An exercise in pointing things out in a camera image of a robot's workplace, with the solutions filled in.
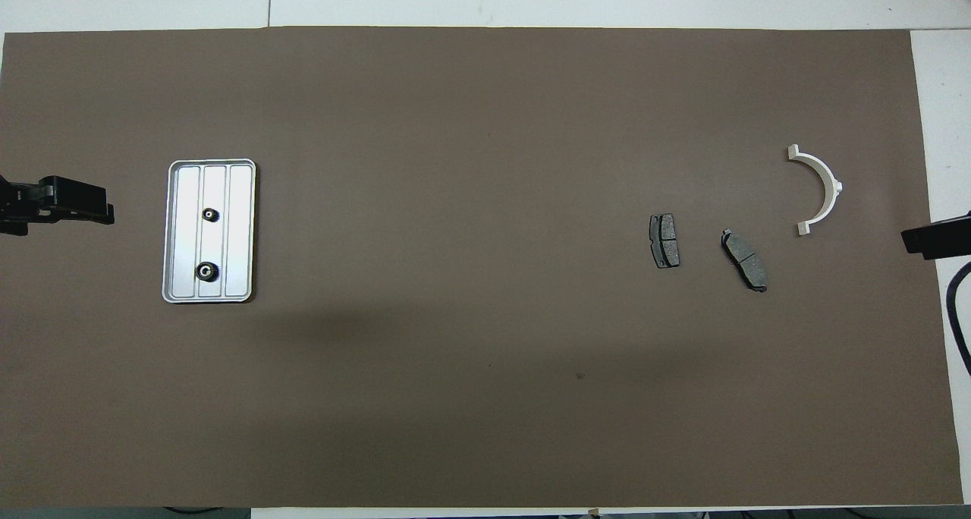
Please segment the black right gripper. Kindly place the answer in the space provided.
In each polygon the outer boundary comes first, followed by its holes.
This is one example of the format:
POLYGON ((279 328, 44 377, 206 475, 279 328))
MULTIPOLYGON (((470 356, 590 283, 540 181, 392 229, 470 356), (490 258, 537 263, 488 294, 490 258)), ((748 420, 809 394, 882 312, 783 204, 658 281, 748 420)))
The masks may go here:
POLYGON ((970 212, 900 232, 908 253, 924 260, 970 256, 970 212))

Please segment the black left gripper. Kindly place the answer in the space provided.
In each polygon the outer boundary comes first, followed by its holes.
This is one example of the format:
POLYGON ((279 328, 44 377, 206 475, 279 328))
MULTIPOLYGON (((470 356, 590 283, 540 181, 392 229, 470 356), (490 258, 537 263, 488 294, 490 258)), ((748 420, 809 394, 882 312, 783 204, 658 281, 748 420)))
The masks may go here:
POLYGON ((27 236, 30 224, 55 224, 64 221, 95 222, 101 225, 115 223, 114 206, 107 205, 104 187, 93 186, 67 179, 53 177, 53 205, 55 206, 104 206, 97 210, 60 210, 57 215, 49 215, 42 201, 46 198, 46 186, 42 184, 22 184, 1 177, 1 233, 13 236, 27 236))

